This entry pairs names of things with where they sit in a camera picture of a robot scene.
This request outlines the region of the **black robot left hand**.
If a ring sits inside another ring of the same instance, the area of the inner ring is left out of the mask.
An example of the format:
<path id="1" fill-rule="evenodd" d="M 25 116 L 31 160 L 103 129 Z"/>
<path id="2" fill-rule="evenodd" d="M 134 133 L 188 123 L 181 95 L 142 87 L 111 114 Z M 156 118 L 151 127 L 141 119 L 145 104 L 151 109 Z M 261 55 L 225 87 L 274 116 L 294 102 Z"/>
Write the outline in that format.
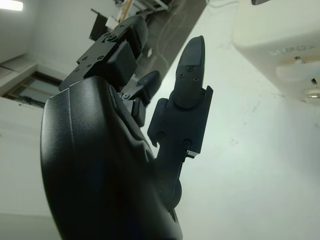
<path id="1" fill-rule="evenodd" d="M 152 71 L 124 91 L 148 39 L 140 15 L 102 34 L 43 109 L 44 190 L 64 240 L 181 240 L 175 212 L 186 158 L 201 152 L 213 89 L 203 88 L 205 40 L 185 46 L 168 98 L 147 135 L 146 108 L 161 86 Z"/>

